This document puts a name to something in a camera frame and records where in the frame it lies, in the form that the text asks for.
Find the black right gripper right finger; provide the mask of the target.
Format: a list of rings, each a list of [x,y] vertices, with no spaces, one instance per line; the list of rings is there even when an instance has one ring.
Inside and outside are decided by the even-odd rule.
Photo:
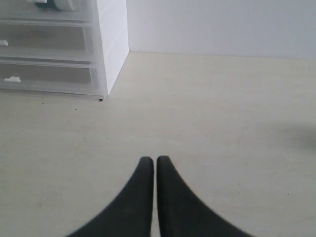
[[[156,180],[162,237],[249,236],[205,205],[184,182],[170,157],[158,157]]]

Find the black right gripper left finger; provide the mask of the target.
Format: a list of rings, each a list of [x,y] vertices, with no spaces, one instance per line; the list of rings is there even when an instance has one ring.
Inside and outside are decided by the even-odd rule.
[[[153,215],[154,163],[142,157],[113,201],[71,237],[149,237]]]

